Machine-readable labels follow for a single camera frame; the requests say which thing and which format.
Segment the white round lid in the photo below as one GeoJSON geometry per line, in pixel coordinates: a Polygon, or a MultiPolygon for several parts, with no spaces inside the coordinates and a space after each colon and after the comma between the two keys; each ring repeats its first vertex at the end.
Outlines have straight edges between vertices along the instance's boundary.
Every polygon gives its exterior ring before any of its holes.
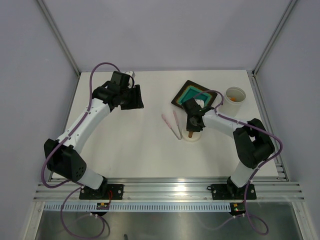
{"type": "Polygon", "coordinates": [[[183,137],[184,137],[184,139],[185,139],[187,142],[190,142],[190,143],[197,142],[197,141],[201,138],[201,136],[202,136],[202,134],[201,134],[200,132],[193,132],[192,139],[189,139],[189,138],[188,138],[188,133],[189,133],[189,131],[185,131],[183,137]]]}

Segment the white cylindrical container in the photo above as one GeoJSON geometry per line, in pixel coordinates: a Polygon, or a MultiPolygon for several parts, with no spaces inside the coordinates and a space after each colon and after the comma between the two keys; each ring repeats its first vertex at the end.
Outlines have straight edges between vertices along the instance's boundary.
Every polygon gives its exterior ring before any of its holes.
{"type": "Polygon", "coordinates": [[[235,117],[246,97],[243,89],[235,86],[228,88],[224,93],[224,101],[220,111],[228,116],[235,117]]]}

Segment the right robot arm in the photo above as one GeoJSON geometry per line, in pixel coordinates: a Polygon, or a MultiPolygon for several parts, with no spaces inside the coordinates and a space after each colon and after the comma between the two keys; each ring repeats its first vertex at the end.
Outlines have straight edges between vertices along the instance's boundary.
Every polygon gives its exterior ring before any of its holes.
{"type": "Polygon", "coordinates": [[[214,107],[201,107],[193,98],[182,103],[182,108],[187,114],[188,132],[199,133],[204,128],[211,128],[234,140],[239,163],[227,179],[226,190],[230,197],[239,198],[255,170],[275,151],[264,125],[257,118],[241,123],[214,107]]]}

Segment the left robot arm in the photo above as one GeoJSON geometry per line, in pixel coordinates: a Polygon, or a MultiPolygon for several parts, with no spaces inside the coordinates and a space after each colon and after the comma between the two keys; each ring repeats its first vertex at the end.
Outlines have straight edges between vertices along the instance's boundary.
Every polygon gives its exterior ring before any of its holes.
{"type": "Polygon", "coordinates": [[[77,120],[56,140],[44,144],[45,168],[69,182],[90,188],[97,199],[108,194],[107,180],[87,166],[81,152],[100,122],[115,108],[142,109],[141,87],[135,84],[132,71],[114,71],[111,79],[90,91],[88,106],[77,120]]]}

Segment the dark square teal plate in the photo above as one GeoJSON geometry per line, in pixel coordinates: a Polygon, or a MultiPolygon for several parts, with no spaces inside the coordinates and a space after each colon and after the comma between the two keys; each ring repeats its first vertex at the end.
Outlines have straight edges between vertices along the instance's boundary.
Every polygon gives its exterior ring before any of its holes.
{"type": "Polygon", "coordinates": [[[204,107],[211,106],[218,94],[216,92],[205,92],[208,90],[208,88],[202,85],[199,85],[191,80],[187,80],[182,88],[178,91],[176,96],[173,98],[171,104],[182,109],[183,102],[197,95],[196,100],[201,100],[204,107]]]}

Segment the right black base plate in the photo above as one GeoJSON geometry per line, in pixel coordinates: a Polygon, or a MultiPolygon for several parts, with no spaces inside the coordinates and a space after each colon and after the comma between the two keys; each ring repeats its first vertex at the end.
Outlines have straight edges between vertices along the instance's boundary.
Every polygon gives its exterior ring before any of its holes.
{"type": "MultiPolygon", "coordinates": [[[[226,183],[211,184],[206,187],[211,192],[213,200],[244,200],[246,186],[241,188],[231,187],[226,183]]],[[[256,200],[257,194],[253,184],[249,184],[246,192],[247,200],[256,200]]]]}

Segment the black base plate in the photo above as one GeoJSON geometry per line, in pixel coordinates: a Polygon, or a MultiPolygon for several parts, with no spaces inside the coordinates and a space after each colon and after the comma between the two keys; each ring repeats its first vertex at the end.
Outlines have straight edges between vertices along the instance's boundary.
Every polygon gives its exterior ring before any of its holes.
{"type": "Polygon", "coordinates": [[[80,200],[122,200],[124,194],[123,184],[104,184],[99,189],[85,186],[80,190],[80,200]]]}
{"type": "MultiPolygon", "coordinates": [[[[246,186],[241,188],[231,187],[226,183],[211,184],[206,187],[211,192],[213,200],[244,200],[246,186]]],[[[257,194],[253,184],[249,184],[246,192],[247,200],[256,200],[257,194]]]]}

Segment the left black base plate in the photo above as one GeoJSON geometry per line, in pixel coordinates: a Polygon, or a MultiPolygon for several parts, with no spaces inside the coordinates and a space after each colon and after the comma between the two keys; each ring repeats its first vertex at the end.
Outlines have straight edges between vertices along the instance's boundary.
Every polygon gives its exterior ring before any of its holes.
{"type": "Polygon", "coordinates": [[[104,184],[99,189],[85,186],[80,190],[80,200],[122,200],[124,194],[123,184],[104,184]]]}

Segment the aluminium rail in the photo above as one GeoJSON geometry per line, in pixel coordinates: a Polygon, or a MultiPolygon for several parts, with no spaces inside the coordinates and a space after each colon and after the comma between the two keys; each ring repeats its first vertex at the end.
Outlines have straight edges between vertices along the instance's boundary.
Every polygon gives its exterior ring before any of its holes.
{"type": "MultiPolygon", "coordinates": [[[[110,178],[110,184],[123,184],[123,202],[210,202],[211,184],[225,178],[110,178]]],[[[303,202],[305,196],[298,182],[285,179],[253,179],[258,202],[303,202]]]]}

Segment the left aluminium frame post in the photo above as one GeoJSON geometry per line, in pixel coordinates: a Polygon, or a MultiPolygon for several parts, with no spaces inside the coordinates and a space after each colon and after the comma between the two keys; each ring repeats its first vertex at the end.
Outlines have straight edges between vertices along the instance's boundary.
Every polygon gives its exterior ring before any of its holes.
{"type": "Polygon", "coordinates": [[[66,57],[68,63],[70,64],[71,68],[73,69],[76,77],[79,79],[81,76],[80,68],[78,67],[70,49],[68,48],[61,31],[58,28],[58,25],[49,10],[49,7],[46,4],[45,0],[35,0],[34,1],[37,7],[39,8],[39,11],[43,15],[45,21],[48,24],[49,29],[51,30],[52,34],[54,35],[59,47],[61,48],[64,56],[66,57]]]}

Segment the aluminium frame post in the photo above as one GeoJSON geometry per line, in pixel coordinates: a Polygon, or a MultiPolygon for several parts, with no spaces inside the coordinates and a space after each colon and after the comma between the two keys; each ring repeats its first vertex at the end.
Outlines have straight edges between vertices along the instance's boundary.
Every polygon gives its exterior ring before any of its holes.
{"type": "Polygon", "coordinates": [[[64,56],[66,57],[68,63],[70,64],[71,68],[73,69],[76,77],[79,79],[81,76],[80,68],[78,67],[70,49],[68,48],[61,31],[58,28],[58,25],[49,10],[49,7],[46,4],[45,0],[35,0],[34,1],[37,7],[39,8],[39,11],[43,15],[45,21],[48,24],[49,29],[51,30],[52,34],[54,35],[59,47],[61,48],[64,56]]]}
{"type": "Polygon", "coordinates": [[[273,30],[266,46],[264,47],[262,54],[260,55],[257,63],[255,64],[253,70],[251,71],[254,77],[257,76],[258,72],[260,71],[261,67],[263,66],[265,60],[267,59],[268,55],[270,54],[273,46],[275,45],[277,39],[279,38],[280,34],[282,33],[288,19],[290,18],[291,14],[293,13],[294,9],[296,8],[299,0],[290,0],[288,5],[286,6],[284,12],[282,13],[275,29],[273,30]]]}

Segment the right aluminium frame post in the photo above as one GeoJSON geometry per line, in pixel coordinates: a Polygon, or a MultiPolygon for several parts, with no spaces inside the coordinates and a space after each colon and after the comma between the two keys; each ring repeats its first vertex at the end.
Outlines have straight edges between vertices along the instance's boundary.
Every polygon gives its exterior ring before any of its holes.
{"type": "Polygon", "coordinates": [[[288,19],[290,18],[291,14],[293,13],[294,9],[296,8],[299,0],[290,0],[288,5],[286,6],[284,12],[282,13],[275,29],[273,30],[266,46],[264,47],[262,54],[260,55],[257,63],[255,64],[253,70],[251,71],[254,77],[257,76],[258,72],[260,71],[261,67],[263,66],[265,60],[267,59],[268,55],[270,54],[273,46],[275,45],[277,39],[279,38],[280,34],[282,33],[288,19]]]}

